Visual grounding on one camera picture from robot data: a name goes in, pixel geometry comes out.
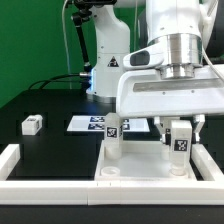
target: black tabletop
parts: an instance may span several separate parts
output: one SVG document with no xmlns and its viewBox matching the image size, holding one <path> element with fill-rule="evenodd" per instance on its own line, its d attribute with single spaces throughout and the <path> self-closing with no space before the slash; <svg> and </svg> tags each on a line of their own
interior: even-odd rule
<svg viewBox="0 0 224 224">
<path fill-rule="evenodd" d="M 0 150 L 21 145 L 21 159 L 10 180 L 93 180 L 103 133 L 67 132 L 73 115 L 106 115 L 114 104 L 96 103 L 78 90 L 22 92 L 0 110 Z M 23 136 L 21 123 L 41 114 L 43 128 Z M 224 167 L 223 116 L 206 117 L 202 143 Z M 125 139 L 158 140 L 151 133 L 125 134 Z M 224 206 L 0 206 L 0 223 L 223 223 Z"/>
</svg>

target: cable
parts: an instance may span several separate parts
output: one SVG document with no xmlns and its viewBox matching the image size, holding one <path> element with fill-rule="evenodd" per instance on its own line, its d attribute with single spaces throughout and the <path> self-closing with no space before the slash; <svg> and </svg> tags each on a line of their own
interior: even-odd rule
<svg viewBox="0 0 224 224">
<path fill-rule="evenodd" d="M 219 0 L 213 0 L 213 3 L 210 5 L 209 9 L 208 9 L 208 17 L 211 16 L 213 10 L 215 9 L 216 5 L 219 3 Z"/>
<path fill-rule="evenodd" d="M 59 75 L 59 76 L 55 76 L 53 78 L 50 78 L 49 80 L 47 80 L 45 83 L 43 83 L 39 89 L 43 89 L 46 85 L 48 85 L 48 83 L 51 82 L 51 80 L 56 80 L 56 79 L 64 79 L 64 78 L 70 78 L 70 77 L 75 77 L 75 76 L 79 76 L 78 73 L 76 74 L 70 74 L 70 75 Z"/>
<path fill-rule="evenodd" d="M 135 23 L 134 23 L 134 51 L 136 50 L 136 33 L 137 33 L 137 21 L 138 21 L 138 0 L 135 0 Z"/>
<path fill-rule="evenodd" d="M 224 82 L 224 76 L 223 74 L 215 68 L 215 66 L 212 64 L 212 62 L 209 60 L 206 52 L 205 52 L 205 49 L 204 47 L 202 46 L 202 54 L 203 54 L 203 57 L 205 59 L 205 61 L 208 63 L 208 65 L 210 66 L 210 68 L 215 72 L 215 74 Z"/>
<path fill-rule="evenodd" d="M 37 82 L 34 82 L 32 85 L 29 86 L 28 90 L 31 90 L 33 86 L 39 84 L 39 83 L 42 83 L 42 82 L 48 82 L 51 83 L 51 82 L 73 82 L 73 83 L 81 83 L 81 81 L 62 81 L 62 80 L 40 80 L 40 81 L 37 81 Z"/>
<path fill-rule="evenodd" d="M 62 28 L 63 28 L 65 52 L 66 52 L 66 59 L 67 59 L 67 69 L 68 69 L 68 74 L 71 74 L 70 56 L 69 56 L 68 41 L 67 41 L 66 26 L 65 26 L 65 8 L 66 8 L 66 5 L 68 4 L 68 1 L 69 0 L 65 0 L 63 8 L 62 8 Z"/>
</svg>

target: silver cylinder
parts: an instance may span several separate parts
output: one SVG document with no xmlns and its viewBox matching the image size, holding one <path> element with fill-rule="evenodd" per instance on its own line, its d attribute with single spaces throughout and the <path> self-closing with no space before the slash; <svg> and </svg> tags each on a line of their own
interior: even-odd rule
<svg viewBox="0 0 224 224">
<path fill-rule="evenodd" d="M 162 79 L 193 78 L 194 68 L 201 67 L 202 41 L 192 34 L 171 34 L 159 37 L 150 44 L 161 43 L 164 62 L 156 67 Z"/>
</svg>

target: white paper sheet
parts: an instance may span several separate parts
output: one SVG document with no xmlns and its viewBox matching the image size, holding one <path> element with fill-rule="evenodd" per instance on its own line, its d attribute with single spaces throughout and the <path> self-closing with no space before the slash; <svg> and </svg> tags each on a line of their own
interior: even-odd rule
<svg viewBox="0 0 224 224">
<path fill-rule="evenodd" d="M 104 116 L 73 116 L 67 131 L 104 131 Z M 124 132 L 149 132 L 149 126 L 145 118 L 125 119 Z"/>
</svg>

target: black cable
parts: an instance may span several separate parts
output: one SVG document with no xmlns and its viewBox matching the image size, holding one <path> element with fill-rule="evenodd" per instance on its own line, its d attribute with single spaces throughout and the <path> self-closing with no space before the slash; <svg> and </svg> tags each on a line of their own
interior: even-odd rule
<svg viewBox="0 0 224 224">
<path fill-rule="evenodd" d="M 49 80 L 46 80 L 45 83 L 43 83 L 39 89 L 43 89 L 46 85 L 48 85 L 51 80 L 57 80 L 57 79 L 64 79 L 64 78 L 68 78 L 68 77 L 76 77 L 79 76 L 79 73 L 75 73 L 75 74 L 71 74 L 71 75 L 59 75 L 59 76 L 55 76 L 53 78 L 50 78 Z"/>
<path fill-rule="evenodd" d="M 82 83 L 82 81 L 60 81 L 60 80 L 40 80 L 40 81 L 37 81 L 37 82 L 34 82 L 32 85 L 29 86 L 28 90 L 32 89 L 33 86 L 39 84 L 39 83 L 42 83 L 42 82 L 48 82 L 51 83 L 51 82 L 73 82 L 73 83 Z"/>
</svg>

